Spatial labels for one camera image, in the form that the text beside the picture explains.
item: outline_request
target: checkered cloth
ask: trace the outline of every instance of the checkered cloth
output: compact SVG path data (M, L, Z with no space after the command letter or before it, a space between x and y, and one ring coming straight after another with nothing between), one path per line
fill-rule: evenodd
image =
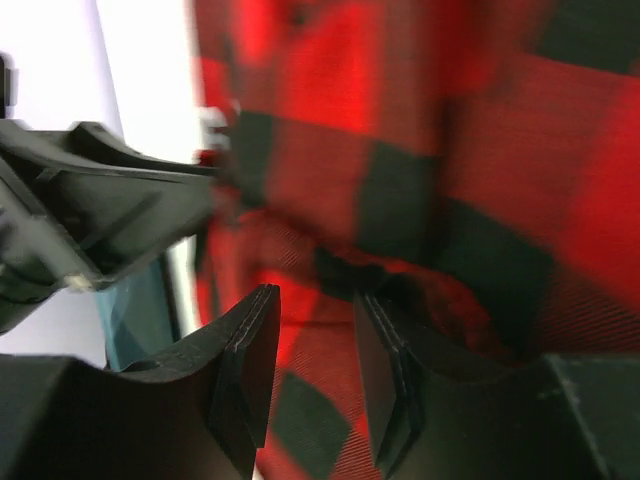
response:
M267 480L378 478L355 289L506 362L640 350L640 2L195 6L233 130L202 316L282 287Z

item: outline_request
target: red fabric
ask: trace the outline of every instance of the red fabric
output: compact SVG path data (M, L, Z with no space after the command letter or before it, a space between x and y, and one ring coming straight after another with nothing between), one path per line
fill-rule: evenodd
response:
M206 106L242 108L201 317L281 286L272 424L290 374L328 399L349 431L322 478L378 474L351 307L323 293L318 249L409 274L482 355L640 351L640 85L602 23L640 14L584 2L195 1ZM294 455L319 438L270 431L265 478L325 475Z

